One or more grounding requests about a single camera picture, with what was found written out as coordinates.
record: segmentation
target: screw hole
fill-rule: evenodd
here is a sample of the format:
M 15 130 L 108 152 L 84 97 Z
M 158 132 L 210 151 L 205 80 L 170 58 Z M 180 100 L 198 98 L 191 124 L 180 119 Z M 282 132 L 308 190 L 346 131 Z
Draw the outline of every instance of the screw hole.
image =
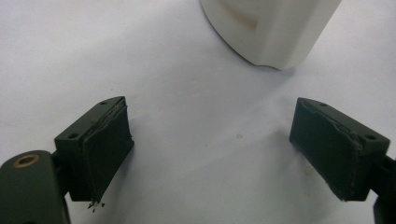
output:
M 69 136 L 67 136 L 67 137 L 70 138 L 70 139 L 77 138 L 78 137 L 78 133 L 70 133 Z
M 14 167 L 22 168 L 22 167 L 30 166 L 33 163 L 37 162 L 38 159 L 40 159 L 40 157 L 38 155 L 36 155 L 36 154 L 27 155 L 27 156 L 24 156 L 24 157 L 21 157 L 21 158 L 17 159 L 14 162 Z
M 369 140 L 375 140 L 376 139 L 375 136 L 370 135 L 370 134 L 366 134 L 366 135 L 364 135 L 364 137 L 369 139 Z

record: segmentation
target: white cylindrical object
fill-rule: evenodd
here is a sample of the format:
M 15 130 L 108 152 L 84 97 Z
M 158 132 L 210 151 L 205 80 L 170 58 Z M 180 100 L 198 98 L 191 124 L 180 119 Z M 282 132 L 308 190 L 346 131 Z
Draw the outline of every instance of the white cylindrical object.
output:
M 341 0 L 201 0 L 213 27 L 240 55 L 277 69 L 301 63 Z

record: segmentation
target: white table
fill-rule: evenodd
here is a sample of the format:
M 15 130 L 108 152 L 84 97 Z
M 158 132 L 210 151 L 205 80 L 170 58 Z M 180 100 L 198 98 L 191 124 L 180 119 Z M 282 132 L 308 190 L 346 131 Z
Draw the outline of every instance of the white table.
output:
M 134 155 L 78 223 L 374 223 L 289 143 L 297 97 L 396 140 L 396 2 L 346 0 L 301 65 L 254 66 L 197 0 L 2 1 L 0 163 L 126 96 Z M 394 146 L 389 155 L 396 158 Z

